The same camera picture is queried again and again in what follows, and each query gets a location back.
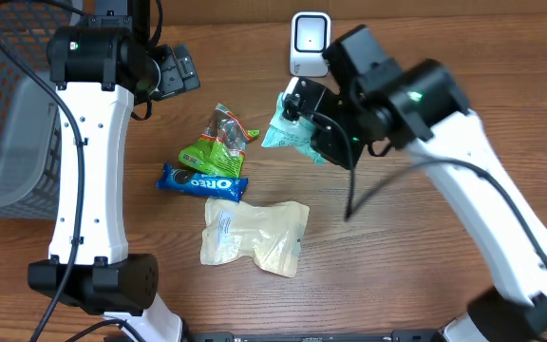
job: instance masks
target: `wall-mounted sensor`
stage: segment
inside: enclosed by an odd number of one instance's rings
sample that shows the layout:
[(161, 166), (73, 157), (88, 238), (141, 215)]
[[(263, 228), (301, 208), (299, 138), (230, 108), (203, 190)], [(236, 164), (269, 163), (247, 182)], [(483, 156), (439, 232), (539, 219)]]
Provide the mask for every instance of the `wall-mounted sensor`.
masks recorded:
[(324, 77), (329, 67), (322, 52), (330, 44), (330, 17), (323, 12), (298, 12), (292, 18), (291, 74)]

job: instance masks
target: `wood grain surface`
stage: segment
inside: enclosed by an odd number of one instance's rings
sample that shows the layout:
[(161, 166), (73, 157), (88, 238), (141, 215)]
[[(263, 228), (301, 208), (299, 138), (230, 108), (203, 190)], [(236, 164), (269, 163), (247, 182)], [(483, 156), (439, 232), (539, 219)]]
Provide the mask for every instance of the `wood grain surface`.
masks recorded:
[[(335, 21), (341, 35), (360, 24)], [(514, 181), (547, 226), (547, 15), (366, 21), (405, 67), (439, 59), (456, 75)], [(392, 184), (344, 223), (348, 173), (313, 165), (293, 149), (248, 146), (243, 176), (253, 205), (296, 200), (311, 208), (295, 278), (260, 271), (245, 257), (199, 263), (203, 198), (155, 188), (164, 162), (192, 143), (217, 102), (264, 134), (288, 81), (287, 24), (170, 27), (162, 42), (187, 43), (202, 87), (155, 103), (131, 122), (124, 176), (131, 253), (153, 253), (160, 295), (196, 332), (377, 333), (435, 328), (491, 286), (486, 265), (454, 213), (423, 175)], [(406, 155), (364, 155), (358, 194), (407, 165)], [(47, 256), (53, 222), (0, 219), (0, 341), (28, 340), (48, 298), (27, 285), (27, 265)], [(60, 306), (43, 340), (98, 321)], [(115, 329), (86, 338), (99, 341)]]
[[(151, 24), (158, 8), (151, 1)], [(95, 0), (84, 0), (88, 13)], [(547, 13), (547, 0), (163, 0), (163, 24), (290, 23), (302, 10), (324, 11), (332, 20), (454, 15)]]

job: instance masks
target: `green snack bag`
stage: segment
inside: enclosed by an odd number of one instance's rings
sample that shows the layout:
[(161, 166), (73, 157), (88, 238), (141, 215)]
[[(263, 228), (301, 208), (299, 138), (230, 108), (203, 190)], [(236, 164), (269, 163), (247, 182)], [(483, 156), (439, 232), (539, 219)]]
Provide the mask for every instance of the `green snack bag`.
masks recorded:
[(198, 141), (180, 151), (179, 162), (208, 175), (239, 178), (246, 144), (258, 134), (258, 130), (244, 129), (231, 110), (217, 104)]

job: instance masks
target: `mesh basket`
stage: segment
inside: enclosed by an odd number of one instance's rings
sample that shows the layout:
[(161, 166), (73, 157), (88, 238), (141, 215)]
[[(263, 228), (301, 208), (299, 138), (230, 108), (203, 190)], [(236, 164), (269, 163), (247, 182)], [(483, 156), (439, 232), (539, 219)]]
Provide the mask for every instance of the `mesh basket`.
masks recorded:
[[(72, 5), (80, 9), (81, 0)], [(77, 19), (44, 4), (7, 4), (0, 7), (0, 37), (47, 80), (47, 42)], [(60, 137), (56, 104), (0, 51), (0, 217), (56, 218)]]

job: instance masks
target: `blue oreo package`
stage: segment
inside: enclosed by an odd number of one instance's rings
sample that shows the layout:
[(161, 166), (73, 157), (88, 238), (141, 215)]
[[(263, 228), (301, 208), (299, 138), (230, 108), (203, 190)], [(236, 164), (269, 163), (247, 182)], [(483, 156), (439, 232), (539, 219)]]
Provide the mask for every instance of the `blue oreo package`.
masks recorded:
[(158, 189), (177, 190), (196, 196), (208, 196), (215, 199), (239, 202), (248, 186), (248, 179), (210, 176), (163, 165), (163, 176), (158, 181)]

